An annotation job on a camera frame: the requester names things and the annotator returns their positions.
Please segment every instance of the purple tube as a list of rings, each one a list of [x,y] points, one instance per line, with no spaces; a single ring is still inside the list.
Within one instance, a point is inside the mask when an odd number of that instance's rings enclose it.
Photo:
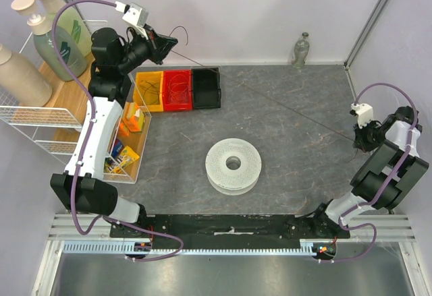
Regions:
[[[95,115],[96,115],[96,107],[95,107],[95,102],[93,100],[93,97],[90,95],[90,93],[88,92],[86,86],[84,86],[81,81],[74,75],[74,73],[72,72],[72,70],[68,67],[68,65],[66,64],[66,62],[63,60],[63,57],[60,54],[60,51],[58,49],[57,46],[57,39],[55,38],[56,36],[56,27],[57,27],[57,23],[59,21],[60,15],[67,10],[69,7],[79,4],[79,3],[98,3],[98,4],[103,4],[103,5],[108,5],[108,6],[113,6],[115,7],[116,5],[114,3],[111,3],[109,1],[101,1],[101,0],[76,0],[76,1],[71,1],[70,3],[67,3],[66,5],[64,5],[58,12],[57,14],[55,14],[54,17],[54,21],[53,21],[53,45],[54,45],[54,51],[55,54],[57,55],[57,58],[59,58],[60,63],[63,65],[63,67],[66,69],[66,71],[72,76],[72,78],[74,79],[74,81],[79,85],[79,87],[81,87],[81,89],[86,93],[88,100],[90,101],[90,105],[91,105],[91,118],[94,119]],[[82,161],[82,157],[84,156],[84,151],[86,150],[86,146],[87,146],[87,142],[88,139],[90,137],[90,134],[92,132],[93,129],[93,122],[90,122],[90,124],[88,125],[88,130],[86,132],[86,135],[84,137],[84,141],[82,143],[81,146],[81,150],[78,153],[78,161]],[[72,211],[72,219],[74,220],[74,224],[75,227],[77,229],[77,231],[81,234],[81,235],[87,235],[90,233],[91,229],[93,228],[93,225],[95,225],[96,221],[100,218],[100,216],[97,216],[93,219],[93,221],[91,222],[90,226],[87,228],[86,231],[84,231],[81,226],[80,223],[78,222],[78,217],[76,216],[76,207],[75,207],[75,194],[76,194],[76,184],[77,184],[77,180],[78,180],[78,175],[80,174],[80,165],[77,164],[76,168],[75,168],[75,173],[74,173],[74,178],[72,179],[72,188],[71,188],[71,192],[70,192],[70,199],[71,199],[71,211]]]
[[[115,220],[114,218],[109,218],[107,216],[104,216],[103,219],[106,220],[106,221],[108,221],[108,222],[111,222],[113,224],[122,224],[122,225],[130,227],[131,229],[134,229],[134,230],[137,230],[137,231],[141,231],[141,232],[144,232],[144,233],[147,233],[147,234],[152,234],[152,235],[158,235],[160,237],[168,237],[170,239],[173,239],[173,240],[176,240],[176,241],[180,242],[179,248],[176,249],[174,252],[171,252],[170,254],[164,254],[163,256],[158,256],[158,257],[154,257],[154,258],[145,258],[145,259],[134,259],[134,258],[128,257],[129,260],[133,260],[133,261],[136,261],[136,262],[151,262],[151,261],[168,259],[168,258],[170,258],[170,257],[175,256],[176,254],[178,254],[183,249],[183,247],[184,247],[183,240],[180,239],[179,237],[175,237],[174,235],[142,229],[140,227],[137,227],[136,225],[133,225],[133,224],[130,224],[130,223],[127,223],[127,222],[123,222],[122,220]]]
[[[412,131],[417,124],[418,115],[417,115],[417,110],[416,110],[416,107],[414,105],[414,102],[407,95],[407,93],[405,93],[402,89],[400,89],[397,86],[394,86],[391,84],[386,84],[385,82],[377,82],[376,84],[371,84],[371,85],[367,86],[365,89],[363,89],[360,92],[360,94],[357,96],[356,100],[354,101],[354,104],[358,104],[358,100],[360,99],[360,97],[368,89],[375,87],[375,86],[387,86],[387,87],[393,88],[394,90],[397,90],[398,92],[400,92],[406,98],[406,100],[410,103],[412,110],[414,111],[414,121],[412,122],[412,125],[410,126],[410,128],[408,130],[408,135],[406,136],[405,152],[400,157],[399,161],[395,164],[393,170],[391,170],[391,172],[389,173],[387,178],[385,178],[383,184],[381,185],[381,187],[378,189],[377,193],[375,194],[375,197],[370,202],[360,203],[359,205],[355,205],[355,206],[351,207],[346,212],[342,213],[341,217],[339,218],[339,226],[345,231],[353,231],[353,230],[361,229],[362,227],[367,227],[367,226],[372,227],[373,237],[372,237],[371,244],[368,246],[366,251],[364,251],[362,254],[359,254],[353,258],[344,258],[344,259],[336,259],[336,260],[321,260],[321,262],[325,263],[325,264],[340,263],[340,262],[347,262],[350,260],[360,259],[360,258],[364,257],[365,255],[367,255],[372,250],[372,247],[373,247],[373,245],[377,239],[377,228],[375,227],[375,225],[372,223],[365,223],[365,224],[357,225],[356,227],[345,227],[344,224],[342,223],[342,218],[349,215],[353,210],[356,210],[357,207],[359,207],[359,206],[372,206],[372,205],[374,205],[378,201],[378,199],[381,197],[381,195],[383,194],[383,192],[384,192],[385,188],[388,186],[389,182],[397,175],[400,167],[405,162],[406,158],[408,158],[408,155],[410,154],[410,151],[411,151],[410,145],[412,142]]]
[[[71,1],[70,3],[67,3],[66,5],[64,5],[55,15],[54,17],[54,21],[53,21],[53,44],[54,44],[54,51],[55,54],[57,55],[57,57],[59,58],[60,63],[63,65],[63,67],[66,69],[66,71],[72,76],[72,78],[74,79],[74,81],[79,85],[79,87],[81,87],[81,89],[86,93],[88,100],[90,101],[90,116],[91,119],[94,119],[96,116],[96,107],[95,107],[95,102],[93,100],[93,97],[90,95],[90,93],[88,92],[86,86],[84,86],[81,81],[74,75],[74,73],[72,72],[72,70],[68,67],[68,65],[66,64],[66,62],[63,60],[63,57],[61,56],[59,49],[57,47],[57,41],[55,38],[56,35],[56,27],[57,27],[57,23],[59,21],[60,15],[67,10],[69,7],[79,4],[79,3],[98,3],[98,4],[103,4],[103,5],[108,5],[108,6],[112,6],[115,7],[116,4],[111,3],[109,1],[101,1],[101,0],[75,0],[75,1]],[[86,146],[88,143],[88,139],[90,137],[91,131],[93,129],[93,122],[90,122],[90,124],[88,125],[88,130],[86,132],[86,135],[84,137],[84,141],[82,143],[81,149],[78,153],[78,161],[82,161],[82,158],[84,156],[84,151],[86,150]],[[101,218],[101,215],[96,216],[92,222],[90,223],[90,225],[88,226],[87,230],[83,230],[80,226],[80,223],[78,222],[78,217],[76,216],[76,206],[75,206],[75,195],[76,195],[76,184],[77,184],[77,180],[78,180],[78,176],[80,174],[80,165],[79,163],[77,163],[76,168],[75,168],[75,173],[74,173],[74,177],[72,179],[72,188],[71,188],[71,193],[70,193],[70,208],[72,211],[72,219],[74,220],[74,224],[75,227],[77,229],[77,231],[81,234],[81,235],[87,235],[90,233],[91,229],[93,228],[93,226],[95,225],[96,221],[99,220]],[[113,219],[113,218],[106,218],[108,221],[110,222],[117,222],[117,220]],[[126,223],[126,222],[122,222],[119,221],[121,224],[128,226],[132,229],[135,229],[137,231],[141,231],[141,232],[145,232],[148,234],[154,234],[154,235],[159,235],[162,237],[168,237],[170,239],[174,239],[176,241],[180,242],[180,248],[177,249],[174,252],[171,252],[170,254],[166,254],[163,256],[159,256],[156,258],[151,258],[151,259],[143,259],[143,260],[137,260],[140,262],[149,262],[149,261],[156,261],[156,260],[162,260],[162,259],[167,259],[170,258],[174,255],[176,255],[178,252],[180,252],[184,246],[183,241],[178,238],[178,237],[174,237],[173,235],[168,235],[168,234],[163,234],[163,233],[158,233],[158,232],[153,232],[153,231],[149,231],[146,229],[141,229],[140,227],[137,227],[136,225],[132,225],[130,223]]]

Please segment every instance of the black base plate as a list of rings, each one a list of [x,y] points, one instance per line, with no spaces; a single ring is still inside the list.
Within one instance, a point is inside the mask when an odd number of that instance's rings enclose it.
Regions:
[[[333,239],[335,233],[313,218],[294,215],[148,215],[145,229],[179,237],[185,249],[280,249],[298,248],[300,239]],[[253,234],[216,234],[228,233]],[[110,237],[148,237],[144,233],[112,225]],[[349,232],[337,233],[338,239],[347,239]],[[176,249],[173,239],[155,237],[153,248]]]

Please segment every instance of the gray marble table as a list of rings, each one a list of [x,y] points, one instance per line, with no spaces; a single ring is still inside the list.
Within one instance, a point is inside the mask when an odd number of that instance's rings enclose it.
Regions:
[[[222,108],[154,113],[135,185],[120,194],[150,213],[305,214],[351,190],[367,156],[352,147],[352,94],[341,65],[225,66]],[[205,157],[226,138],[261,155],[258,183],[226,196],[209,183]]]

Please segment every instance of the black bin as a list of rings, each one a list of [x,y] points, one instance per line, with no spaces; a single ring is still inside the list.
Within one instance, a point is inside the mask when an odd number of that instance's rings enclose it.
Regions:
[[[219,68],[192,69],[192,108],[221,108]]]

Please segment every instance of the white spool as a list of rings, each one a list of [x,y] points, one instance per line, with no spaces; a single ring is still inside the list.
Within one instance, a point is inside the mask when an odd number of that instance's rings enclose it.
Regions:
[[[241,139],[225,139],[211,147],[205,159],[210,184],[225,195],[250,191],[261,172],[256,148]]]

